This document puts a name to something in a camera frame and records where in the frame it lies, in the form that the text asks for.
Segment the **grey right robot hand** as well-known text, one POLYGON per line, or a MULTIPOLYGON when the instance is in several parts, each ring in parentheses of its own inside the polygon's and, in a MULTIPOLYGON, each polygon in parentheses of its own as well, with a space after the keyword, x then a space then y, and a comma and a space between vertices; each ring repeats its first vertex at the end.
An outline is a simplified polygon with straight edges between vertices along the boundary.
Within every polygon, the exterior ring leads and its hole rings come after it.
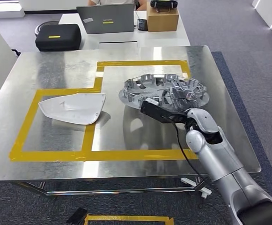
POLYGON ((184 112, 187 109, 193 108, 193 102, 189 99, 189 89, 171 88, 170 90, 169 103, 173 109, 177 112, 184 112))

